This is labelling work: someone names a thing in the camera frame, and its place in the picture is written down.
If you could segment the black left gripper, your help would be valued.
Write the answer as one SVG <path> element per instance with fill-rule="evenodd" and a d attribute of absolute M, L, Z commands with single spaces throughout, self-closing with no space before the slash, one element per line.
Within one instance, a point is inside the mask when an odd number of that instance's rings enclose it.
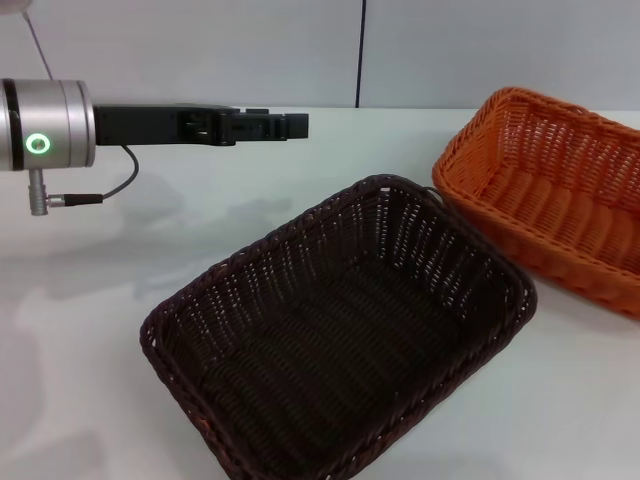
<path fill-rule="evenodd" d="M 218 146 L 309 136 L 309 115 L 305 113 L 270 114 L 266 108 L 237 113 L 237 108 L 219 105 L 98 105 L 94 107 L 96 144 Z"/>

